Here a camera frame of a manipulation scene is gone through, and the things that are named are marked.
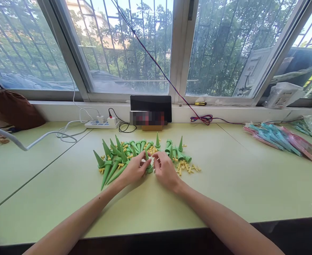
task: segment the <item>brown bag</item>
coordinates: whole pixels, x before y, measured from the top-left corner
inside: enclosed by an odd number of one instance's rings
[[[45,124],[44,118],[25,97],[8,90],[0,91],[0,116],[20,130]]]

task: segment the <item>window sill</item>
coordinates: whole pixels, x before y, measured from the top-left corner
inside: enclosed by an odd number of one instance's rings
[[[79,108],[73,102],[65,101],[30,101],[47,121],[72,121],[79,119]],[[118,117],[129,121],[129,103],[88,103],[77,102],[81,107],[93,107],[99,110],[105,118],[109,117],[108,109],[112,107]],[[301,115],[312,115],[312,108],[287,107],[282,110],[268,109],[265,107],[247,106],[192,106],[199,116],[212,114],[214,117],[225,119],[229,122],[262,122],[269,120],[294,120]],[[89,114],[95,118],[97,113],[89,110]],[[173,123],[189,123],[190,117],[195,116],[187,105],[172,105]],[[89,119],[82,113],[82,119]],[[214,120],[214,123],[221,123],[222,120]]]

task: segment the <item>electric wire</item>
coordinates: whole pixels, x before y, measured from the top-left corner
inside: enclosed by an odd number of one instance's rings
[[[115,110],[114,110],[113,108],[109,108],[109,109],[108,109],[108,111],[109,111],[109,116],[111,116],[110,109],[113,110],[113,112],[114,112],[116,118],[119,119],[119,120],[121,121],[121,123],[120,123],[120,125],[119,125],[119,127],[118,127],[118,130],[119,130],[121,133],[132,133],[133,131],[135,131],[135,130],[137,129],[137,127],[136,127],[135,125],[130,125],[129,122],[126,122],[126,121],[120,119],[120,118],[117,116],[117,114],[116,114],[116,112],[115,112]],[[121,129],[121,126],[122,126],[122,125],[127,125],[127,127],[126,127],[125,130],[122,130],[122,129]],[[135,129],[134,129],[133,131],[127,131],[127,129],[129,128],[129,126],[134,126]]]

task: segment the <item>light green table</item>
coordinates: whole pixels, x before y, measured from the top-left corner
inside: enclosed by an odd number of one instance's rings
[[[24,146],[28,146],[43,134],[58,131],[65,122],[49,122],[41,127],[24,130],[14,135]],[[68,133],[78,133],[84,130],[83,126],[70,129]],[[75,136],[84,137],[91,129]],[[0,204],[20,189],[31,178],[70,149],[74,143],[62,142],[55,134],[51,134],[37,143],[28,151],[22,151],[13,142],[0,146]]]
[[[36,242],[96,196],[103,176],[92,150],[102,155],[102,138],[109,142],[115,134],[121,141],[155,141],[156,137],[155,132],[139,130],[130,134],[118,130],[88,133],[0,206],[0,245]],[[161,149],[168,138],[178,144],[181,135],[188,145],[184,152],[202,168],[192,175],[184,172],[182,179],[199,192],[248,222],[312,217],[312,162],[273,151],[240,126],[217,124],[169,124],[159,132]],[[150,174],[115,197],[85,238],[204,226],[182,200]]]

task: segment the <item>green plastic spike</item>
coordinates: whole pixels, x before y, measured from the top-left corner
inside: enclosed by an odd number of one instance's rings
[[[111,138],[110,138],[110,147],[111,147],[111,148],[112,148],[112,147],[116,148],[116,146],[115,146],[114,143],[112,142]],[[112,154],[113,154],[114,156],[117,155],[117,154],[114,152],[114,150],[112,150]]]
[[[146,144],[146,139],[142,139],[142,141],[141,141],[141,149],[139,151],[143,151],[144,150],[145,144]]]
[[[114,177],[112,177],[112,179],[108,182],[108,185],[109,185],[113,180],[115,180],[117,177],[119,177],[119,176],[121,175],[121,173],[123,173],[124,169],[127,168],[129,162],[130,162],[130,161],[128,160],[128,161],[125,163],[125,165],[118,171],[118,173],[117,173]]]
[[[103,141],[103,148],[104,148],[104,151],[105,151],[105,157],[106,159],[108,159],[108,155],[112,158],[112,152],[111,150],[109,149],[109,147],[107,146],[107,144],[105,143],[104,139],[102,139]]]
[[[159,149],[159,148],[161,147],[161,145],[160,145],[160,140],[159,140],[159,138],[158,138],[158,132],[156,133],[156,145],[155,145],[155,147],[156,147],[157,149]]]
[[[123,147],[121,147],[121,157],[122,157],[122,163],[126,163],[128,161],[127,156],[125,155],[123,151]]]
[[[136,147],[137,147],[137,149],[138,149],[138,151],[136,151],[138,154],[139,153],[141,153],[142,151],[141,151],[141,141],[137,141],[136,142]]]
[[[122,156],[121,152],[119,150],[117,150],[115,146],[111,145],[111,149],[112,149],[113,153],[116,154],[117,156],[119,156],[119,157]]]
[[[134,147],[134,148],[135,148],[135,151],[136,151],[136,152],[139,152],[139,149],[137,148],[137,146],[136,146],[134,140],[131,140],[131,141],[129,142],[129,144],[130,144],[131,147]]]
[[[121,150],[121,142],[118,140],[117,136],[116,137],[116,143],[117,143],[117,149],[120,151]]]
[[[172,140],[170,140],[170,139],[168,139],[168,140],[167,140],[167,145],[166,145],[166,148],[168,148],[168,147],[169,147],[169,145],[170,145],[170,144],[172,144],[172,143],[173,143],[173,141],[172,141]]]
[[[187,163],[190,163],[191,162],[191,157],[187,156],[187,155],[184,155],[182,154],[183,157],[184,157],[184,160],[187,162]]]
[[[116,169],[118,167],[118,164],[121,163],[121,162],[122,162],[122,158],[120,158],[120,157],[116,157],[114,159],[114,165],[112,166],[112,168],[111,168],[111,170],[109,172],[109,175],[108,175],[108,177],[107,177],[107,179],[105,181],[105,185],[108,183],[108,181],[110,180],[111,176],[115,173],[115,171],[116,171]]]
[[[104,184],[105,184],[106,178],[108,177],[108,174],[109,174],[111,166],[112,166],[112,161],[111,160],[107,160],[105,162],[105,169],[104,169],[104,175],[103,175],[103,180],[102,180],[102,187],[100,188],[101,190],[104,187]]]
[[[181,136],[180,145],[178,146],[178,150],[179,150],[180,152],[182,152],[182,151],[183,151],[183,147],[182,147],[182,140],[183,140],[183,136]]]
[[[174,161],[174,160],[173,160],[173,146],[172,146],[172,145],[170,146],[169,158],[170,158],[172,161]]]
[[[170,154],[170,147],[172,146],[173,141],[168,139],[167,140],[167,144],[169,143],[169,145],[166,147],[166,149],[164,150],[168,155]]]
[[[147,161],[149,159],[149,155],[148,152],[145,149],[145,161]],[[152,173],[152,166],[151,164],[146,168],[146,173],[147,174],[151,174]]]
[[[132,155],[133,155],[134,157],[137,156],[136,149],[135,149],[134,146],[132,147]]]
[[[175,148],[173,147],[173,158],[176,158],[176,154],[177,154],[177,149],[176,149],[176,146],[175,146]]]
[[[95,154],[95,157],[97,159],[98,162],[98,168],[103,168],[105,165],[105,162],[102,160],[102,158],[97,154],[97,152],[93,151],[93,153]]]
[[[153,142],[153,141],[150,141],[145,149],[146,149],[146,150],[149,150],[150,147],[153,146],[153,145],[154,145],[154,142]]]
[[[183,160],[184,159],[183,154],[178,150],[178,148],[177,148],[177,158],[178,158],[178,160]]]

